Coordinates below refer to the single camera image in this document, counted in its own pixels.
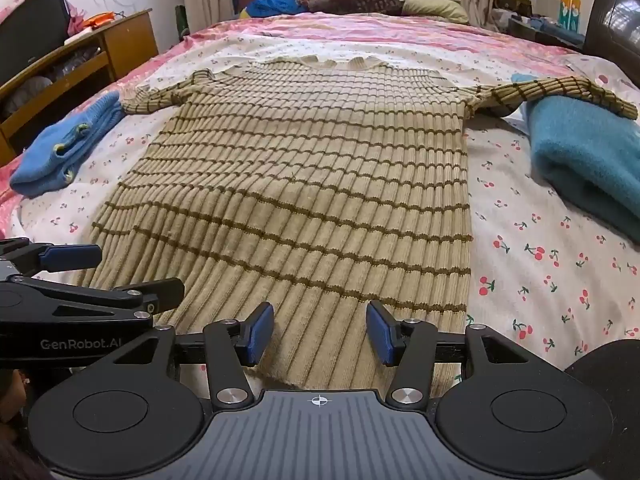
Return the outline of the beige striped knit sweater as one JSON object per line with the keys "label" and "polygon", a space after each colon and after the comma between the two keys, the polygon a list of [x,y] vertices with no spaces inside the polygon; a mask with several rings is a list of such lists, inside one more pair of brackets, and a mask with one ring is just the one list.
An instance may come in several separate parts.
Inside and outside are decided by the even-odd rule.
{"label": "beige striped knit sweater", "polygon": [[77,283],[180,278],[181,333],[263,301],[259,371],[305,389],[385,391],[366,305],[462,330],[471,285],[467,119],[566,96],[618,118],[633,105],[584,77],[458,87],[428,70],[313,58],[198,70],[122,99],[171,108],[93,218],[102,263]]}

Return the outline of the blue folded knit garment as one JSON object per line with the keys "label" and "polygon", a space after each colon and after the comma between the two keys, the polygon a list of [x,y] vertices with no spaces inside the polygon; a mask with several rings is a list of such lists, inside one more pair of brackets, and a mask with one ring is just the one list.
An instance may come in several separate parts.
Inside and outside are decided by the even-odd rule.
{"label": "blue folded knit garment", "polygon": [[10,187],[28,198],[66,188],[104,136],[124,117],[119,93],[112,91],[82,112],[43,129],[24,151]]}

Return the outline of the cherry print bed sheet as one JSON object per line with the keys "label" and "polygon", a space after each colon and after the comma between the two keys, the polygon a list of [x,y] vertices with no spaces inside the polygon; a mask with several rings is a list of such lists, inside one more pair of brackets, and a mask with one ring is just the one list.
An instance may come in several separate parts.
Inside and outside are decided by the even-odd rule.
{"label": "cherry print bed sheet", "polygon": [[[487,325],[557,367],[607,342],[638,337],[639,252],[626,237],[592,217],[575,229],[481,222],[472,211],[471,218],[471,285],[462,330]],[[92,243],[90,231],[69,243],[35,242]],[[262,376],[260,363],[254,379],[284,385]]]}

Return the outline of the wooden desk cabinet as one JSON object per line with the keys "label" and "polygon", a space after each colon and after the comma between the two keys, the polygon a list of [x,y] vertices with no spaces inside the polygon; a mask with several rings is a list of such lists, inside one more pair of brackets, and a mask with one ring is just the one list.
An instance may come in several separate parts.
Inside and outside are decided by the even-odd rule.
{"label": "wooden desk cabinet", "polygon": [[145,9],[103,25],[27,66],[2,84],[2,105],[8,104],[27,81],[38,76],[48,78],[51,83],[15,112],[1,114],[2,165],[17,158],[41,129],[122,80],[155,55],[158,49],[151,11]]}

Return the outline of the black monitor screen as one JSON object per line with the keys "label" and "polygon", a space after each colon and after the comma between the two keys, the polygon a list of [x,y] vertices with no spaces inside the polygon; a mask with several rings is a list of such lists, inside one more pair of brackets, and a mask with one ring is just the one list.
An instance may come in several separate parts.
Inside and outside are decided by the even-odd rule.
{"label": "black monitor screen", "polygon": [[25,0],[1,23],[0,75],[5,84],[68,38],[66,0]]}

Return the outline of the orange object on desk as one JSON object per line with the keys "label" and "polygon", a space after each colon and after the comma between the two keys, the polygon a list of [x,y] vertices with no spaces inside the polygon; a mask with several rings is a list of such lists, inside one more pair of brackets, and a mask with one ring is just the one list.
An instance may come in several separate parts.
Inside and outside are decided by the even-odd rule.
{"label": "orange object on desk", "polygon": [[86,18],[85,21],[82,22],[82,28],[90,28],[92,30],[96,30],[103,26],[114,23],[114,21],[122,18],[123,16],[124,14],[122,14],[122,12],[108,11],[99,13],[90,16],[90,18]]}

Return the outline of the pink cloth behind monitor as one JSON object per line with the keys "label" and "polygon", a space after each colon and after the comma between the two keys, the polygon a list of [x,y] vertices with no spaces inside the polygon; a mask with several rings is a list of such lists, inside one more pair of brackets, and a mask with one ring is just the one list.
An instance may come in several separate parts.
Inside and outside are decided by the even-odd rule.
{"label": "pink cloth behind monitor", "polygon": [[65,19],[66,35],[71,37],[81,32],[84,26],[85,12],[78,10],[68,0],[11,0],[1,9],[1,21],[4,22],[9,16],[17,10],[24,8],[25,4],[31,6],[40,6],[44,10],[52,10],[55,6],[66,9],[67,18]]}

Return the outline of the teal folded fuzzy sweater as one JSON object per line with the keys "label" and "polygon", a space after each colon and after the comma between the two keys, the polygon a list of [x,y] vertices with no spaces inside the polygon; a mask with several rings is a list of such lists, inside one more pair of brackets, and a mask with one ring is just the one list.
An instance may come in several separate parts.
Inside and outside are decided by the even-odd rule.
{"label": "teal folded fuzzy sweater", "polygon": [[639,125],[636,107],[590,79],[515,74],[521,89],[544,84],[523,104],[535,174],[563,200],[639,241]]}

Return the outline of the blue yellow crumpled garment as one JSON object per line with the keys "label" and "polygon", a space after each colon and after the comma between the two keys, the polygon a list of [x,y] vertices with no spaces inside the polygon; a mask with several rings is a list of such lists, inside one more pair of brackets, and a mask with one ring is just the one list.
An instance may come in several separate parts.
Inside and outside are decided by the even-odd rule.
{"label": "blue yellow crumpled garment", "polygon": [[240,13],[241,18],[271,18],[307,12],[297,0],[252,0]]}

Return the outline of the pink striped blanket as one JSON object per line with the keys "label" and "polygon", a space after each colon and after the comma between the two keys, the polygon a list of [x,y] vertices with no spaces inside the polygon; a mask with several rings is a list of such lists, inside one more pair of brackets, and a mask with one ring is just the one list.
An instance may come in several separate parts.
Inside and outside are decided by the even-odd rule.
{"label": "pink striped blanket", "polygon": [[67,188],[6,206],[6,230],[69,243],[102,222],[127,231],[160,214],[255,228],[348,214],[428,228],[456,205],[481,222],[523,226],[575,229],[592,217],[535,174],[522,106],[504,119],[479,110],[447,155],[434,138],[437,119],[374,126],[347,104],[322,119],[326,95],[310,81],[297,112],[260,119],[254,97],[279,91],[278,66],[306,74],[394,68],[457,87],[510,84],[515,74],[583,76],[629,103],[639,99],[602,58],[471,26],[382,15],[241,20],[190,36],[122,83],[127,92],[165,89],[203,73],[209,89],[243,87],[239,99],[201,114],[195,126],[173,127],[175,106],[122,120]]}

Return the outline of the olive green pillow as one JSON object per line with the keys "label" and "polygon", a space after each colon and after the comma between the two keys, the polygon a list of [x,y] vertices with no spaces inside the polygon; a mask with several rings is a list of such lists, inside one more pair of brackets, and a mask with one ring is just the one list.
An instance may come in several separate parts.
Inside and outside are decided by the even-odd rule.
{"label": "olive green pillow", "polygon": [[436,21],[469,25],[469,15],[458,0],[402,0],[405,16],[426,16]]}

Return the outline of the dark nightstand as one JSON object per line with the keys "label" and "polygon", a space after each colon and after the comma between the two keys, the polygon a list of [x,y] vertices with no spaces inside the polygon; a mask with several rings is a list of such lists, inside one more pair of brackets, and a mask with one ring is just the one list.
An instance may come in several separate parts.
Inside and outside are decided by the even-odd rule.
{"label": "dark nightstand", "polygon": [[542,44],[547,47],[562,47],[575,52],[584,50],[584,42],[582,40],[578,41],[577,44],[567,41],[551,32],[544,32],[540,27],[533,26],[532,21],[525,23],[524,18],[518,15],[513,15],[509,18],[506,25],[506,33],[514,38],[536,42],[536,44]]}

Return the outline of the colourful carton on nightstand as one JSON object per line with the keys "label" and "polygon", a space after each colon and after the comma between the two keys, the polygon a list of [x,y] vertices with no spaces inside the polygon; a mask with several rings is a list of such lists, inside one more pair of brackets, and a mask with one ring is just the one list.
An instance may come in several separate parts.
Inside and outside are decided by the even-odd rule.
{"label": "colourful carton on nightstand", "polygon": [[582,0],[560,0],[559,25],[570,32],[578,32]]}

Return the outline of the dark wooden headboard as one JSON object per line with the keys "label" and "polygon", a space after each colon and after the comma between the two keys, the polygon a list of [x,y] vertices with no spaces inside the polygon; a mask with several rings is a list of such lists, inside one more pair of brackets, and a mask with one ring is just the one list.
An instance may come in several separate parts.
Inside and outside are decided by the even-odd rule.
{"label": "dark wooden headboard", "polygon": [[582,52],[615,63],[638,87],[640,0],[594,0]]}

